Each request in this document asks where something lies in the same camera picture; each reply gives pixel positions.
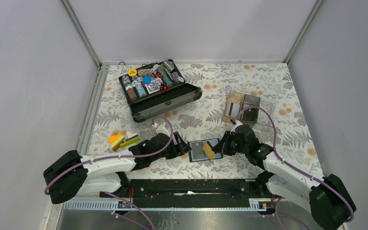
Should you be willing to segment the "black card holder wallet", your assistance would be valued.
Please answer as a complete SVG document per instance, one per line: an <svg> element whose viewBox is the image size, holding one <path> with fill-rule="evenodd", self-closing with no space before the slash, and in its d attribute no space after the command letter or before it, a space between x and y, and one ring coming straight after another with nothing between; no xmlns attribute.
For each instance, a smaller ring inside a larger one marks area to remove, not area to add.
<svg viewBox="0 0 368 230"><path fill-rule="evenodd" d="M218 143L218 138L188 142L191 148L191 151L189 152L190 162L222 159L223 155L220 152L213 151L213 147Z"/></svg>

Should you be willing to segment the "black credit card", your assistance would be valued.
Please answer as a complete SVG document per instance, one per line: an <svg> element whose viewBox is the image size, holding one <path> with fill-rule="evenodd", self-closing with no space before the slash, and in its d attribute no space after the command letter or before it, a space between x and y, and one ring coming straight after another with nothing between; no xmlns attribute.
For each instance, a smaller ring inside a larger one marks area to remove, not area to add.
<svg viewBox="0 0 368 230"><path fill-rule="evenodd" d="M191 158L194 161L200 161L205 158L205 153L203 150L203 142L202 141L193 141L190 142L191 150Z"/></svg>

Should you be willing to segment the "gold credit card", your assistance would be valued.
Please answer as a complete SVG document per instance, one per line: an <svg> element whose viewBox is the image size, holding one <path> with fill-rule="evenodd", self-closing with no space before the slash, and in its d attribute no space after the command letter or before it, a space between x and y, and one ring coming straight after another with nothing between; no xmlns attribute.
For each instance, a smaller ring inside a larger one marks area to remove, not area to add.
<svg viewBox="0 0 368 230"><path fill-rule="evenodd" d="M216 153L213 150L213 146L209 140L205 142L202 149L210 160L214 159Z"/></svg>

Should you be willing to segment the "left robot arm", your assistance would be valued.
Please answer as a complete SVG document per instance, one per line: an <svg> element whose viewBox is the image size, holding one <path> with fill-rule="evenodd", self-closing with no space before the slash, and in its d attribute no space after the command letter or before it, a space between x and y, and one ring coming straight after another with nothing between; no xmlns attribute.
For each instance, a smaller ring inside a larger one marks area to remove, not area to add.
<svg viewBox="0 0 368 230"><path fill-rule="evenodd" d="M178 132L166 128L163 122L157 125L154 137L121 152L103 156L81 156L77 150L66 152L44 170L44 193L52 204L99 192L123 197L128 194L130 186L126 172L147 168L161 158L174 159L191 150Z"/></svg>

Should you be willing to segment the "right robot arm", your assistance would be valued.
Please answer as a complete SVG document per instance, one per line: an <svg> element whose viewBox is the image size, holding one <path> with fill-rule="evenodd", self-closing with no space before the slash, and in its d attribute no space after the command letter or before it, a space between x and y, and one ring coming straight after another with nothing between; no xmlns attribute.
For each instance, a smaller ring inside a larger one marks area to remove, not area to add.
<svg viewBox="0 0 368 230"><path fill-rule="evenodd" d="M244 154L249 163L263 170L255 185L259 196L274 194L299 205L324 230L336 230L353 219L356 205L338 176L315 174L281 160L274 147L260 142L249 125L236 121L212 150L228 156Z"/></svg>

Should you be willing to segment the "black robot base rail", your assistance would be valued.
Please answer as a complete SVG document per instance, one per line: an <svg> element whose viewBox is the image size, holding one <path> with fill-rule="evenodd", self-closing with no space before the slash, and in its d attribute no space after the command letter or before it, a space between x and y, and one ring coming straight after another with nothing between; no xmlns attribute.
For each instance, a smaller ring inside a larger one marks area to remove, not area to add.
<svg viewBox="0 0 368 230"><path fill-rule="evenodd" d="M111 194L133 198L160 195L226 195L232 198L279 197L265 183L255 179L130 179Z"/></svg>

